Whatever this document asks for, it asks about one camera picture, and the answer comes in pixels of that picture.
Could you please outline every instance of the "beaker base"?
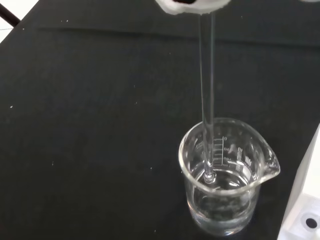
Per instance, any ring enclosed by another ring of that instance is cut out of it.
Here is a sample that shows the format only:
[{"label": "beaker base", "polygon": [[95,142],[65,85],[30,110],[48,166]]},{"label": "beaker base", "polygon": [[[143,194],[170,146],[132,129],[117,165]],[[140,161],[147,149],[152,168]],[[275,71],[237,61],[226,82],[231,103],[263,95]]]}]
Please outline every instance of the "beaker base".
[{"label": "beaker base", "polygon": [[189,202],[188,205],[195,223],[206,233],[217,237],[229,236],[240,232],[250,222],[254,210],[253,208],[250,213],[241,218],[232,219],[229,221],[216,221],[196,212],[190,206]]}]

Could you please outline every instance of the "white box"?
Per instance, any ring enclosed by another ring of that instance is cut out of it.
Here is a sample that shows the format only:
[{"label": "white box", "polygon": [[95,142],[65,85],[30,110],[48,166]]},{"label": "white box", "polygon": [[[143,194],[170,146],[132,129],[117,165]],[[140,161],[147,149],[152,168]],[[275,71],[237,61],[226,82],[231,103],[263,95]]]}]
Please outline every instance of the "white box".
[{"label": "white box", "polygon": [[278,240],[320,240],[319,233],[320,126],[297,170]]}]

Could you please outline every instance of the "clear liquid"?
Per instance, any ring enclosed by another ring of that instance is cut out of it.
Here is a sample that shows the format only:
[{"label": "clear liquid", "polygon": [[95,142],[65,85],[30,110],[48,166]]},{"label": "clear liquid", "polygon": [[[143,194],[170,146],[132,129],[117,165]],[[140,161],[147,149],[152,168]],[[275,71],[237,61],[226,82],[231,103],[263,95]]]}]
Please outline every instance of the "clear liquid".
[{"label": "clear liquid", "polygon": [[[234,190],[248,184],[237,172],[218,168],[215,172],[215,182],[207,186],[217,191]],[[205,184],[203,164],[197,165],[192,170],[192,175]],[[240,231],[250,221],[257,192],[251,189],[238,196],[209,196],[193,187],[191,195],[188,196],[188,205],[193,218],[201,228],[209,233],[225,236]]]}]

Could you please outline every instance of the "beaker rim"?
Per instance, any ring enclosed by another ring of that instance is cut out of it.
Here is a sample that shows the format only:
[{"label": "beaker rim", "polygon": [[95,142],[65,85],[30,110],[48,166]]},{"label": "beaker rim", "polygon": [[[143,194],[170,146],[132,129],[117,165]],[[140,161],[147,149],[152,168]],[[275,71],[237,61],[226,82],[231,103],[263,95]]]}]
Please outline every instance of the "beaker rim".
[{"label": "beaker rim", "polygon": [[195,128],[197,128],[199,125],[202,125],[202,121],[199,122],[198,124],[194,125],[183,137],[180,146],[179,146],[179,151],[178,151],[178,160],[179,160],[179,164],[181,167],[181,170],[184,174],[184,176],[197,188],[199,188],[202,191],[207,192],[208,194],[211,195],[217,195],[217,196],[233,196],[233,195],[239,195],[244,193],[245,191],[248,191],[252,188],[256,188],[257,186],[261,185],[262,183],[264,183],[265,181],[272,179],[274,177],[276,177],[279,173],[280,173],[280,165],[277,159],[277,156],[275,154],[275,152],[272,150],[272,148],[269,146],[269,144],[267,143],[267,141],[260,135],[260,133],[258,133],[258,131],[256,131],[253,127],[251,127],[249,124],[241,121],[241,120],[237,120],[237,119],[233,119],[233,118],[228,118],[228,117],[216,117],[214,119],[215,122],[223,122],[223,123],[233,123],[236,125],[241,125],[243,127],[245,127],[249,132],[251,132],[253,135],[257,136],[257,138],[259,139],[259,141],[264,144],[268,150],[270,151],[270,153],[272,154],[272,156],[274,157],[274,161],[278,167],[278,170],[272,174],[263,174],[259,179],[251,182],[248,185],[239,187],[237,189],[231,189],[231,190],[220,190],[220,189],[214,189],[214,188],[210,188],[206,185],[204,185],[203,183],[200,183],[199,181],[197,181],[188,171],[185,162],[184,162],[184,156],[183,156],[183,152],[184,152],[184,146],[185,146],[185,142],[187,140],[187,138],[189,137],[190,133],[192,133],[194,131]]}]

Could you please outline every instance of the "black hole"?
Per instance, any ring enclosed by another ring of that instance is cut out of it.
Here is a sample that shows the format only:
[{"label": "black hole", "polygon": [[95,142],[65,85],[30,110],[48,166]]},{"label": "black hole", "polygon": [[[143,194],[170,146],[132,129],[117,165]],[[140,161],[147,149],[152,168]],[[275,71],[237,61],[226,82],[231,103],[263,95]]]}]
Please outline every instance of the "black hole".
[{"label": "black hole", "polygon": [[306,225],[311,228],[311,229],[315,229],[318,224],[316,222],[316,220],[312,219],[312,218],[308,218],[306,221],[305,221]]},{"label": "black hole", "polygon": [[173,1],[182,3],[182,4],[193,4],[196,0],[173,0]]}]

